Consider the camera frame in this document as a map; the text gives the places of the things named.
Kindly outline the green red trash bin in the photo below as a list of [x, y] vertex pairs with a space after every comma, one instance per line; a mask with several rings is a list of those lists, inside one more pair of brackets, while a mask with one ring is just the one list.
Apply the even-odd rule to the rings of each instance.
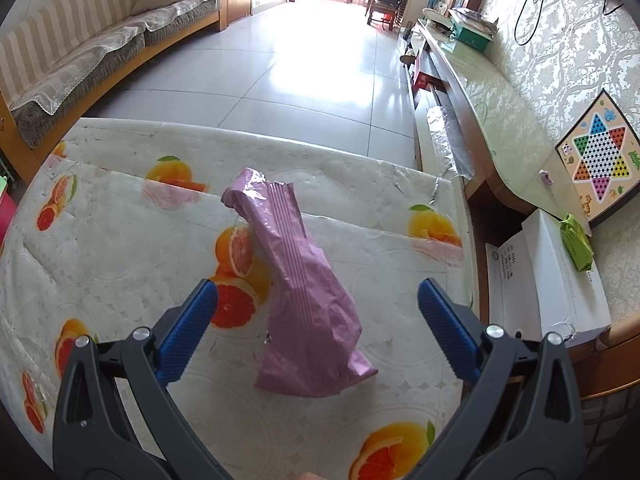
[[16, 205], [9, 196], [8, 181], [5, 177], [0, 177], [0, 240], [6, 236], [15, 211]]

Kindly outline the white cardboard box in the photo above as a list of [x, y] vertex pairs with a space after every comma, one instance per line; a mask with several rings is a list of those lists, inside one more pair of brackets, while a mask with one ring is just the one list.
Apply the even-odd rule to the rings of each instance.
[[542, 210], [501, 246], [486, 246], [489, 322], [526, 340], [559, 334], [567, 347], [596, 339], [611, 326], [598, 269], [575, 268], [561, 222]]

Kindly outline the striped wooden sofa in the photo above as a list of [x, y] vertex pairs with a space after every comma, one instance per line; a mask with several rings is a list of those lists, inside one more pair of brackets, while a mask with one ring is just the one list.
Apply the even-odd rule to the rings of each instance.
[[227, 0], [132, 14], [137, 0], [1, 0], [1, 154], [29, 183], [105, 93], [199, 30], [227, 26]]

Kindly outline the green box on cabinet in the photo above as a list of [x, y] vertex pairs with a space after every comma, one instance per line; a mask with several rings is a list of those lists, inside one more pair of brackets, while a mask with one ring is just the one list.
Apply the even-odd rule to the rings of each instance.
[[452, 39], [462, 42], [480, 53], [484, 53], [492, 41], [489, 36], [481, 34], [474, 28], [467, 28], [457, 22], [453, 22], [452, 26], [454, 26], [451, 34]]

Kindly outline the chinese checkers board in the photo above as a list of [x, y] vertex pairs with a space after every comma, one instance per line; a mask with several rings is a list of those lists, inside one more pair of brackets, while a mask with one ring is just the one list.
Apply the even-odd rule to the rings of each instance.
[[639, 193], [639, 137], [605, 90], [555, 144], [555, 151], [590, 226]]

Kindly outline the pink plastic bag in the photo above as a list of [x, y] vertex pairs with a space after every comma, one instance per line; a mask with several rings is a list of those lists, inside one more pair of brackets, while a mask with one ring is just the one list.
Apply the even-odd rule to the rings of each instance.
[[255, 386], [325, 398], [378, 374], [358, 349], [362, 327], [355, 301], [308, 234], [294, 186], [245, 168], [221, 201], [250, 225], [273, 270], [268, 342]]

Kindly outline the long tv cabinet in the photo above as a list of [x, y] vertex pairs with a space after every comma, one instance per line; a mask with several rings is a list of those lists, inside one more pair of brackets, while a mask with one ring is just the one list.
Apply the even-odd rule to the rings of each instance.
[[423, 41], [419, 58], [426, 62], [430, 84], [446, 93], [471, 156], [474, 177], [466, 196], [484, 186], [523, 214], [536, 208], [558, 219], [574, 214], [586, 226], [577, 192], [544, 127], [510, 82], [483, 53], [426, 21], [417, 21], [413, 31]]

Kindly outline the green snack packet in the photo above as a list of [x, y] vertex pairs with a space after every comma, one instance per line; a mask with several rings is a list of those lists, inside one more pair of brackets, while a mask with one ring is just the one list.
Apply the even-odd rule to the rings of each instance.
[[567, 214], [560, 222], [560, 235], [576, 270], [590, 271], [593, 265], [593, 250], [585, 230], [572, 214]]

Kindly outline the fruit print tablecloth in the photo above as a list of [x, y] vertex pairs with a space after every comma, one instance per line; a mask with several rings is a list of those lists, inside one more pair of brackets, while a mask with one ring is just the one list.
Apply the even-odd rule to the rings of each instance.
[[221, 196], [246, 168], [293, 185], [378, 372], [325, 399], [256, 388], [273, 305], [273, 275], [258, 266], [230, 287], [239, 313], [209, 327], [169, 388], [198, 437], [238, 479], [348, 479], [382, 429], [428, 440], [445, 429], [462, 385], [416, 292], [434, 278], [466, 304], [468, 242], [420, 240], [409, 223], [429, 209], [457, 219], [449, 181], [269, 136], [85, 118], [32, 180], [1, 252], [1, 401], [42, 460], [52, 458], [58, 368], [74, 338], [126, 337], [219, 272], [216, 239], [240, 224]]

